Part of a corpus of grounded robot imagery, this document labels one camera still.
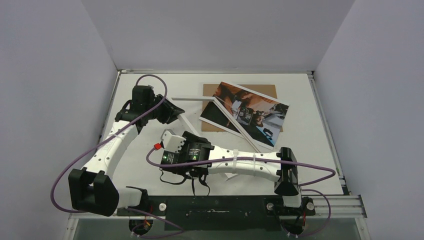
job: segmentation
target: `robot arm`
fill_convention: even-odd
[[[101,146],[93,157],[82,167],[73,169],[68,176],[72,207],[94,214],[111,216],[116,209],[124,207],[147,206],[147,190],[136,187],[116,189],[112,183],[112,175],[129,144],[140,134],[149,120],[157,119],[162,124],[169,124],[184,113],[184,110],[165,100],[160,107],[141,118],[133,125],[116,135],[124,126],[136,119],[163,97],[155,96],[152,87],[136,85],[132,90],[132,99],[127,101],[117,113],[108,138],[115,136]],[[289,148],[281,148],[280,152],[253,153],[224,149],[203,137],[190,132],[182,136],[166,130],[161,137],[164,148],[161,164],[172,165],[187,162],[201,162],[209,159],[232,158],[233,161],[201,164],[191,167],[166,167],[164,171],[184,177],[219,173],[236,173],[268,179],[274,182],[274,192],[283,197],[286,207],[298,208],[302,204],[301,192],[297,183],[295,166],[280,163],[260,162],[255,160],[237,160],[240,157],[258,157],[270,160],[295,161]]]
[[[160,94],[155,96],[151,86],[136,85],[132,89],[132,99],[127,101],[117,113],[107,138],[114,136],[162,99],[163,96]],[[81,211],[111,216],[116,209],[146,204],[145,189],[129,186],[116,189],[112,183],[112,175],[128,145],[140,134],[149,120],[156,119],[162,124],[169,124],[181,113],[184,113],[184,110],[165,99],[154,111],[97,149],[82,169],[73,169],[68,176],[72,207]]]

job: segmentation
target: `photograph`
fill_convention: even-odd
[[[274,148],[289,109],[287,103],[227,82],[221,82],[213,96],[259,145]],[[200,120],[241,136],[213,102],[207,104]]]

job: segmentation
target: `cardboard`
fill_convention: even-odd
[[[218,84],[203,84],[203,96],[211,97],[214,95],[215,90],[218,88]],[[275,85],[271,84],[240,84],[240,86],[245,87],[247,89],[259,92],[261,94],[268,95],[270,97],[277,99],[277,90]],[[208,102],[204,101],[202,103],[202,111],[205,109]],[[201,122],[201,130],[202,132],[224,132],[224,129],[216,127],[212,124],[202,121]]]

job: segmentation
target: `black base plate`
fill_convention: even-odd
[[[187,231],[237,231],[264,229],[281,231],[273,211],[267,204],[273,203],[278,216],[298,216],[300,208],[283,207],[278,195],[263,196],[149,196],[153,214],[165,216],[168,221],[178,224]],[[166,210],[160,211],[159,204],[165,203]],[[118,209],[118,216],[142,216],[140,213]],[[315,215],[307,211],[306,215]],[[165,230],[178,230],[165,225]]]

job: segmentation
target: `glass panel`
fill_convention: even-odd
[[[313,231],[323,224],[325,219],[307,219],[308,228]],[[80,219],[76,228],[74,240],[134,240],[130,238],[128,219]],[[169,234],[172,231],[164,231],[164,223],[155,220],[152,229],[146,236]],[[265,231],[251,229],[245,231],[187,231],[177,236],[166,238],[167,240],[200,239],[200,240],[281,240],[287,238],[283,231]],[[303,237],[304,240],[360,240],[358,228],[354,218],[333,218],[327,227],[321,232]]]

